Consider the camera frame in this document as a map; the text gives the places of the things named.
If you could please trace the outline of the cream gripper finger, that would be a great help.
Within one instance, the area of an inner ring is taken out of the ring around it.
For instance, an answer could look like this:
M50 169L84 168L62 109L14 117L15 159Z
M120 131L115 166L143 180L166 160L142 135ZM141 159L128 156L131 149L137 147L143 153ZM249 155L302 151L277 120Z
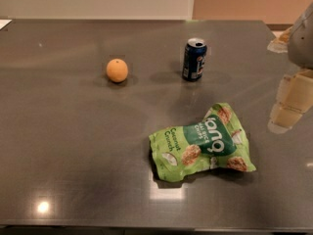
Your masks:
M275 53L287 53L290 36L291 28L289 27L285 31L279 33L277 37L268 44L267 49Z
M284 75L276 96L268 128L276 134L291 130L313 107L313 70Z

